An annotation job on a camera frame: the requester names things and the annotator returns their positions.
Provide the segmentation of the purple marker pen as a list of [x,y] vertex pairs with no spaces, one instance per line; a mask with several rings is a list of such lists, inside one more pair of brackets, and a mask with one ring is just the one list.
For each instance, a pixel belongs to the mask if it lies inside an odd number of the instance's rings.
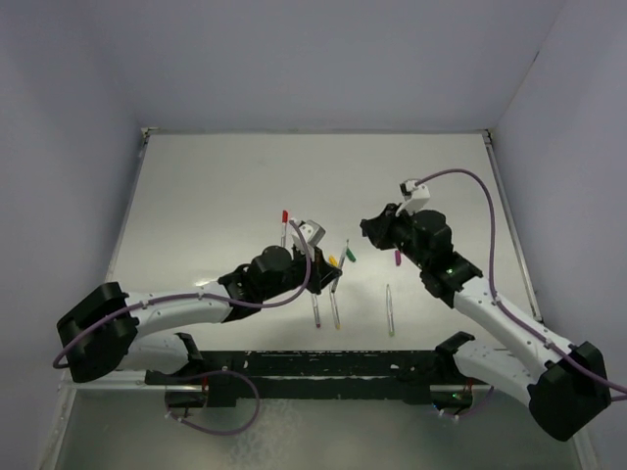
[[319,329],[321,328],[321,319],[320,319],[317,295],[311,294],[311,299],[312,299],[312,306],[313,306],[314,325],[317,329]]

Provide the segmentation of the yellow marker pen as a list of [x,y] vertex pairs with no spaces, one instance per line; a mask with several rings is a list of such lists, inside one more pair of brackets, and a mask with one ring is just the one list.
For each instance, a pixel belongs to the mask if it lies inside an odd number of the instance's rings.
[[340,316],[339,316],[339,309],[338,309],[338,305],[337,305],[337,299],[336,299],[336,294],[333,290],[329,291],[329,299],[330,299],[330,304],[331,304],[331,312],[332,312],[332,318],[333,318],[333,322],[334,322],[334,327],[336,330],[340,330],[341,329],[341,320],[340,320]]

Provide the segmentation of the red marker pen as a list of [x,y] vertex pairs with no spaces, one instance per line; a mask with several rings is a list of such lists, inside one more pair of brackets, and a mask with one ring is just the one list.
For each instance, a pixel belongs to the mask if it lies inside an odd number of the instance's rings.
[[286,247],[286,236],[287,236],[287,224],[286,222],[283,222],[281,226],[281,237],[280,237],[280,246],[282,248]]

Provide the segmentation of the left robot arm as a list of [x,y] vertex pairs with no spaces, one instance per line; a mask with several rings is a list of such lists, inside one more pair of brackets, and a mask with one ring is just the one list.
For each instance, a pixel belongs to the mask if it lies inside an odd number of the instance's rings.
[[243,320],[286,306],[304,292],[320,294],[342,275],[319,248],[304,254],[270,246],[250,262],[191,292],[125,292],[107,282],[57,323],[62,350],[53,360],[77,383],[115,370],[156,370],[180,384],[198,379],[202,361],[184,329]]

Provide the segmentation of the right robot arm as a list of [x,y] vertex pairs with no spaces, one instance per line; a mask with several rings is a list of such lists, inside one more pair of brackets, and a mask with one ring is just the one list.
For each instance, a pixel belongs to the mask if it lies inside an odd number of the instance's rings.
[[475,339],[436,358],[447,383],[478,379],[525,405],[552,438],[566,442],[611,404],[602,352],[579,345],[534,320],[494,293],[482,271],[455,251],[446,217],[433,210],[414,214],[389,204],[360,223],[378,250],[398,250],[420,271],[426,291],[465,315],[502,346],[496,352]]

